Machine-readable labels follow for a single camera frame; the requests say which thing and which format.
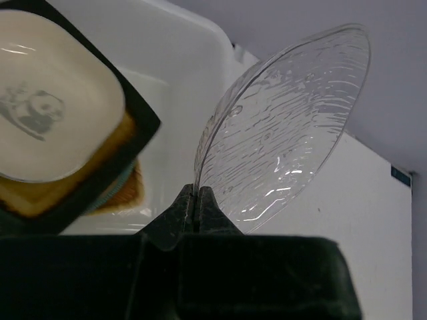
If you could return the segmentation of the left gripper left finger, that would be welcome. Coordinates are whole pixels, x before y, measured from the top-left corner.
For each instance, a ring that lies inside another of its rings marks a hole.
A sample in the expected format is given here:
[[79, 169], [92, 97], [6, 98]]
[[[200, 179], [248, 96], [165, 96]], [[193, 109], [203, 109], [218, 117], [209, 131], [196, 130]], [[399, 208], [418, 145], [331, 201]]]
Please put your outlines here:
[[4, 237], [2, 319], [177, 319], [173, 255], [191, 185], [134, 235]]

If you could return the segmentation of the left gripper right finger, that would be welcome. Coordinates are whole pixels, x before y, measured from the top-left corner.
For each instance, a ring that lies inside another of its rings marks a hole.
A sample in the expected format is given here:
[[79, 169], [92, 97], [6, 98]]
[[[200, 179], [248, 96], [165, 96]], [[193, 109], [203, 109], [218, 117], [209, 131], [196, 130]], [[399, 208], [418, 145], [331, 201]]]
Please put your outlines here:
[[244, 235], [202, 187], [195, 231], [177, 245], [182, 319], [361, 319], [339, 245], [323, 237]]

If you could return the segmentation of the woven bamboo triangular plate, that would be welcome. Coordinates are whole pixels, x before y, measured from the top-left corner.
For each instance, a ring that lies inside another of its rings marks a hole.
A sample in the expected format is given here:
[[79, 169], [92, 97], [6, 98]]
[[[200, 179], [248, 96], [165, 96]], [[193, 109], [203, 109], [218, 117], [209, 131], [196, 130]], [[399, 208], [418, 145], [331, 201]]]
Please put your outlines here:
[[143, 202], [144, 195], [145, 190], [143, 186], [141, 167], [139, 162], [136, 161], [133, 173], [125, 186], [105, 205], [92, 213], [102, 214], [131, 209]]

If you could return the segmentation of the teal round plate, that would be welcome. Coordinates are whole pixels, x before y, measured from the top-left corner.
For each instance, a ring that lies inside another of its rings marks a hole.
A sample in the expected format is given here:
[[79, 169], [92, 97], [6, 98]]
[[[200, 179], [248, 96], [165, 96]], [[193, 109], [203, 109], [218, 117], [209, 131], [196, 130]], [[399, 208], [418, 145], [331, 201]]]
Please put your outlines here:
[[135, 167], [135, 161], [119, 175], [119, 177], [84, 211], [85, 214], [90, 214], [105, 205], [112, 199], [127, 183]]

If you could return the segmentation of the black and amber square plate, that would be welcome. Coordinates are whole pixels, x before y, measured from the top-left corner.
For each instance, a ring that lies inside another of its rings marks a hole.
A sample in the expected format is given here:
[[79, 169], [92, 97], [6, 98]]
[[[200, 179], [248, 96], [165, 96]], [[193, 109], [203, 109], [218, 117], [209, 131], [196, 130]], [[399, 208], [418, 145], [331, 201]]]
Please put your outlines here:
[[138, 156], [151, 141], [161, 126], [159, 117], [148, 105], [136, 88], [113, 66], [93, 43], [86, 38], [67, 18], [46, 1], [4, 1], [1, 9], [12, 9], [26, 13], [34, 13], [46, 18], [64, 28], [89, 52], [95, 55], [119, 81], [125, 95], [126, 114], [131, 123], [125, 128], [130, 130], [125, 134], [123, 142], [113, 148], [93, 172], [60, 200], [52, 208], [44, 211], [35, 218], [26, 218], [16, 211], [8, 209], [1, 202], [1, 235], [57, 235], [83, 215], [95, 203], [103, 191], [109, 187], [119, 174]]

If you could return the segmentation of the beige square bowl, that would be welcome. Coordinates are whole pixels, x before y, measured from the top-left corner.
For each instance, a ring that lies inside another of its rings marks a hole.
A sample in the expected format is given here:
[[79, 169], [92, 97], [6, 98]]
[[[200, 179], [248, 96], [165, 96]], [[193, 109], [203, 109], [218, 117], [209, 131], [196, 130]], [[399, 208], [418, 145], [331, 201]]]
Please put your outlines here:
[[81, 169], [120, 124], [109, 67], [40, 15], [1, 11], [1, 175], [57, 181]]

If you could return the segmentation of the white plastic bin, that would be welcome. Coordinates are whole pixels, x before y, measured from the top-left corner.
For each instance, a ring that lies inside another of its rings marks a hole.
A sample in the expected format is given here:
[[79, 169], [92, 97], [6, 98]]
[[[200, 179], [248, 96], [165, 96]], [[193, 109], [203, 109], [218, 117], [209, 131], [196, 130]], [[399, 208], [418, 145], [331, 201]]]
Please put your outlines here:
[[230, 85], [255, 63], [215, 23], [167, 1], [54, 1], [161, 120], [139, 155], [145, 195], [129, 209], [86, 215], [68, 235], [133, 234], [194, 178], [199, 139]]

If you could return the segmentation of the blue label sticker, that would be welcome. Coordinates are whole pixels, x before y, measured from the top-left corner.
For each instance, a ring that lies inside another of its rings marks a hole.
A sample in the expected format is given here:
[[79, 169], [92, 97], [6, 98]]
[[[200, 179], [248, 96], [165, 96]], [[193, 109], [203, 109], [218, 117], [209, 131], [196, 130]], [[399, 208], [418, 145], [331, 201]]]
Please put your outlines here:
[[409, 173], [405, 173], [395, 166], [391, 166], [390, 174], [396, 180], [399, 180], [401, 183], [405, 184], [408, 187], [412, 186], [412, 176]]

